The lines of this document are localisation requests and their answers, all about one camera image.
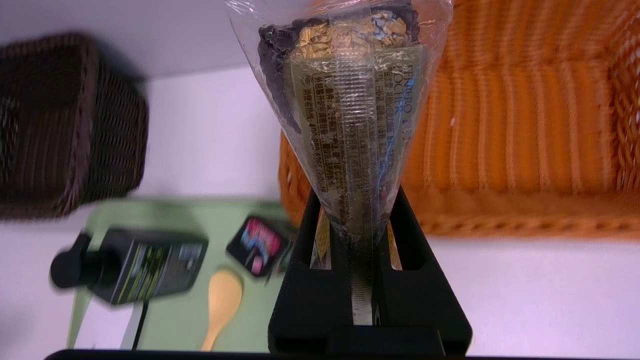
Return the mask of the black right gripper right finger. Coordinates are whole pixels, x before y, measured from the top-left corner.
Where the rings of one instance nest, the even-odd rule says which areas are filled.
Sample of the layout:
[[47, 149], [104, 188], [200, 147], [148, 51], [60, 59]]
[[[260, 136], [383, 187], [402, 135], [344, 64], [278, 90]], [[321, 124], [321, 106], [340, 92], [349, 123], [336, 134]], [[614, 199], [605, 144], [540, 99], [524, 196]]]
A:
[[374, 325], [438, 335], [442, 354], [466, 354], [473, 328], [402, 189], [389, 225], [374, 246]]

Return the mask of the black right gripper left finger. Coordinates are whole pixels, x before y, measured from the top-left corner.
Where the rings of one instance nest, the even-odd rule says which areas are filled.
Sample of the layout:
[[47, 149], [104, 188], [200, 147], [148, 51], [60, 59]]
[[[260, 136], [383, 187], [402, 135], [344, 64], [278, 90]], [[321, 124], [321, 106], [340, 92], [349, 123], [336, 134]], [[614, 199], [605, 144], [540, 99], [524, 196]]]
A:
[[334, 230], [331, 268], [311, 268], [321, 210], [311, 191], [268, 325], [272, 354], [324, 354], [329, 335], [354, 323], [348, 251]]

